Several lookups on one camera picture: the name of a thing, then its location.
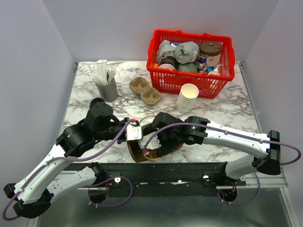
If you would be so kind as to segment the brown green paper bag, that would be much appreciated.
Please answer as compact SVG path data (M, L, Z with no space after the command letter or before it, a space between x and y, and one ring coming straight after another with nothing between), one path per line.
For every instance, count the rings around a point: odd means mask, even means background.
M142 140L133 140L127 142L128 151L136 163L164 158L183 147L183 143L180 143L178 141L166 141L164 138L162 138L164 145L161 145L161 134L158 134L152 138L152 140L148 143L145 151L143 151L146 142L156 130L151 128L151 123L148 123L142 126L142 131L144 135Z

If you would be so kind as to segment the brown cardboard cup carrier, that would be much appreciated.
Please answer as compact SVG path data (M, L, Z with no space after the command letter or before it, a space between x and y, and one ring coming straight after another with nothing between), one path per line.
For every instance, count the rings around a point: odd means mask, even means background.
M155 105L161 100L160 92L150 87L149 82L143 77L135 77L129 82L129 88L139 94L142 101L147 105Z

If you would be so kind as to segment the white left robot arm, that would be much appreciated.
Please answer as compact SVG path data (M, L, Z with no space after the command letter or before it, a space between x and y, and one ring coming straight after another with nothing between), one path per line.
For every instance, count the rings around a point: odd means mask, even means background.
M105 175L97 163L69 178L57 179L57 176L71 163L91 160L115 142L127 141L131 132L140 129L137 120L129 117L119 120L103 99L93 99L86 117L63 131L50 152L28 176L4 187L16 218L36 218L67 192L83 186L101 186Z

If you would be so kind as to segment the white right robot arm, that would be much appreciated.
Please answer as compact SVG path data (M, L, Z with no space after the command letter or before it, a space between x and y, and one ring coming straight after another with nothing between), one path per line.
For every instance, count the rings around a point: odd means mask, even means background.
M152 127L166 139L178 140L187 145L218 145L246 153L246 156L228 161L218 173L218 181L229 185L244 175L260 172L279 175L280 133L251 133L219 125L206 118L190 116L184 121L168 113L159 113Z

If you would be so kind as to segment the black lid on table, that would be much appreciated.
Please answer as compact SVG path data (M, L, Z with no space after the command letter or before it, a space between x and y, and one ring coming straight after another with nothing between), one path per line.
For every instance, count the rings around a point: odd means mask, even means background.
M104 103L104 100L102 98L94 98L90 104L89 104L89 108L93 108L94 106L96 106L97 104L100 104L100 103Z

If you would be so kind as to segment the stack of paper cups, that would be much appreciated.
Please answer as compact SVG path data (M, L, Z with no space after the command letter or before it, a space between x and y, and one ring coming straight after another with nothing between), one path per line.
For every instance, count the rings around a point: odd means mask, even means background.
M193 107L199 95L199 89L194 84L184 84L178 96L178 112L185 114Z

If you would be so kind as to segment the green netted melon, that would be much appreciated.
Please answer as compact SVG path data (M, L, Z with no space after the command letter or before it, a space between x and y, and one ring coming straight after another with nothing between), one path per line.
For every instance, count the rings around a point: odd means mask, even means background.
M188 73L197 73L197 67L194 63L180 64L178 66L178 71L188 72Z

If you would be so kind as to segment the black labelled tub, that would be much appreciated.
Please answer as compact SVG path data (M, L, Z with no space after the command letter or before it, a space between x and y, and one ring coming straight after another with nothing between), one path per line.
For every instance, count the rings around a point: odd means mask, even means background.
M176 70L178 68L178 61L174 58L174 52L165 52L161 57L158 68Z

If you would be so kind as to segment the red blue drink can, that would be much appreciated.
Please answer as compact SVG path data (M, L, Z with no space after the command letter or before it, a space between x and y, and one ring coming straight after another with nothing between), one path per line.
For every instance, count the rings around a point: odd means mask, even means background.
M199 63L197 69L198 69L198 71L205 72L207 69L207 64L205 62Z

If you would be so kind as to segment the cream pump lotion bottle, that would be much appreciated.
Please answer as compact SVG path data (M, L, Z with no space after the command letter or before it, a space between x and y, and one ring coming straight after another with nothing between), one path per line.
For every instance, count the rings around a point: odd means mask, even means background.
M220 75L219 69L220 69L220 65L215 66L215 68L212 71L208 72L208 75Z

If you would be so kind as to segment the red plastic shopping basket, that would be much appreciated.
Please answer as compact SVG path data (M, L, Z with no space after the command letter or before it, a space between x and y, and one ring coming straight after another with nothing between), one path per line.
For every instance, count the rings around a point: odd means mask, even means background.
M178 70L160 69L156 65L156 56L162 41L183 43L193 41L201 44L204 41L217 41L222 44L223 52L220 57L219 75L207 73L189 73ZM184 84L194 84L199 89L200 98L214 99L235 77L235 53L232 39L229 36L208 33L184 33L181 30L156 29L148 49L146 68L150 73L152 86L161 93L179 94Z

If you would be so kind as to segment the grey plastic mailer bag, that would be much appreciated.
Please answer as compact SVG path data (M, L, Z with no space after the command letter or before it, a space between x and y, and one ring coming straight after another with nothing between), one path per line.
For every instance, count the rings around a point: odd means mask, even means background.
M173 57L178 63L191 63L199 56L199 50L199 45L192 41L175 45L173 42L164 40L159 45L156 62L160 63L165 57Z

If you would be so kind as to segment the brown lidded round box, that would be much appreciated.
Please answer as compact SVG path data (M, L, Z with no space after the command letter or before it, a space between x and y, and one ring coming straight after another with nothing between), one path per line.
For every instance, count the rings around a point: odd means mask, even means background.
M222 53L222 45L216 41L204 41L200 46L200 57L207 67L218 65Z

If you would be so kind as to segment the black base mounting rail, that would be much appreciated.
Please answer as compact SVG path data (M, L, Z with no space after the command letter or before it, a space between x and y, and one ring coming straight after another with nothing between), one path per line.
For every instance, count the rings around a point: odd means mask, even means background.
M245 186L240 179L225 176L225 163L100 163L102 182L113 176L126 177L120 183L110 180L98 187L90 188L93 198L104 196L125 198L172 197L172 196L216 196L217 187L231 189Z

